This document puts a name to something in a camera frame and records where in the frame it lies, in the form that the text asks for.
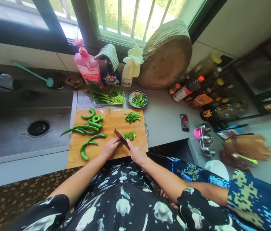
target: knife blade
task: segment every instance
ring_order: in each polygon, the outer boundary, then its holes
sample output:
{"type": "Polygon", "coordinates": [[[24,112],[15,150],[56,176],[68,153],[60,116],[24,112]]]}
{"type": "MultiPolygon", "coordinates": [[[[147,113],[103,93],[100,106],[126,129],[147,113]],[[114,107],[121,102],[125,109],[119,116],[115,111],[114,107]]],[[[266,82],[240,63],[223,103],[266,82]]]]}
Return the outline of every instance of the knife blade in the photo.
{"type": "Polygon", "coordinates": [[[120,132],[117,129],[114,129],[114,134],[120,139],[122,144],[125,145],[125,147],[130,151],[129,145],[127,143],[127,140],[120,134],[120,132]]]}

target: pink dish soap bottle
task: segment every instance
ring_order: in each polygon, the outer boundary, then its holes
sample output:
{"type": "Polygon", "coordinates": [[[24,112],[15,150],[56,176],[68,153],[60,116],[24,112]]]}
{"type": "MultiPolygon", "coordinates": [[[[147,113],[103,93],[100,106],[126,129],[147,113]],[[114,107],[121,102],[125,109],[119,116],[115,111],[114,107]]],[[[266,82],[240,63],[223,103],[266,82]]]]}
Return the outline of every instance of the pink dish soap bottle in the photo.
{"type": "Polygon", "coordinates": [[[80,46],[79,53],[75,54],[74,61],[85,83],[88,84],[88,81],[91,81],[102,88],[103,83],[101,81],[98,61],[94,60],[94,56],[89,55],[87,50],[84,49],[83,39],[74,38],[72,44],[75,46],[80,46]]]}

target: white spray bottle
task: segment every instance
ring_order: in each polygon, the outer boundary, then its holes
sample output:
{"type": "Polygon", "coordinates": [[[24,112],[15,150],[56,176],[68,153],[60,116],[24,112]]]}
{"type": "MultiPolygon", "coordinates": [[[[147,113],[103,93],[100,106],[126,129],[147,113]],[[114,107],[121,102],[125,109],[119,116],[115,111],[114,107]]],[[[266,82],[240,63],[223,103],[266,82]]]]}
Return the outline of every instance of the white spray bottle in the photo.
{"type": "Polygon", "coordinates": [[[128,51],[128,57],[123,60],[126,65],[122,73],[122,87],[130,87],[132,78],[140,75],[140,67],[143,63],[143,48],[139,48],[135,41],[133,43],[135,47],[128,51]]]}

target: mobile phone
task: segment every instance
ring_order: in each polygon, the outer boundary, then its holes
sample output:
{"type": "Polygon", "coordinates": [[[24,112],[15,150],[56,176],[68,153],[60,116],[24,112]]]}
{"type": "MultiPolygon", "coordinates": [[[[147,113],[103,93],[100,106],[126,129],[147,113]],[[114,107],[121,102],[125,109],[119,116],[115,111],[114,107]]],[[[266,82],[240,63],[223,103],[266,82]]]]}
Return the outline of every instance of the mobile phone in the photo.
{"type": "Polygon", "coordinates": [[[185,114],[180,115],[180,122],[181,122],[181,130],[184,132],[189,131],[189,122],[188,122],[188,116],[185,114]]]}

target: wooden cutting board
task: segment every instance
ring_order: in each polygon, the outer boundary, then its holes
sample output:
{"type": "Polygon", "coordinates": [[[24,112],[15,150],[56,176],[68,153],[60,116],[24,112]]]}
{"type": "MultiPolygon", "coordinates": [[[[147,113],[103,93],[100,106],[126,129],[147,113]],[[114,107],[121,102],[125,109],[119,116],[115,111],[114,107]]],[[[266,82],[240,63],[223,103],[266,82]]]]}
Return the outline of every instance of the wooden cutting board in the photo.
{"type": "MultiPolygon", "coordinates": [[[[70,149],[68,154],[67,168],[74,168],[88,164],[90,161],[95,159],[102,151],[104,145],[109,142],[112,138],[117,138],[114,134],[114,129],[125,135],[128,132],[136,132],[136,137],[132,141],[134,146],[140,146],[148,152],[147,137],[144,125],[144,114],[142,110],[95,110],[97,115],[103,117],[103,128],[97,134],[107,134],[106,138],[97,138],[92,141],[97,142],[99,145],[88,145],[85,147],[85,153],[89,157],[88,161],[85,161],[80,156],[81,146],[88,141],[92,136],[89,134],[79,134],[73,132],[71,135],[70,149]],[[127,113],[139,112],[141,115],[141,120],[136,120],[135,123],[126,123],[125,117],[127,113]]],[[[75,115],[74,126],[83,125],[87,120],[83,119],[81,116],[89,116],[91,113],[88,110],[77,110],[75,115]]],[[[123,145],[119,145],[113,159],[130,156],[128,149],[123,145]]]]}

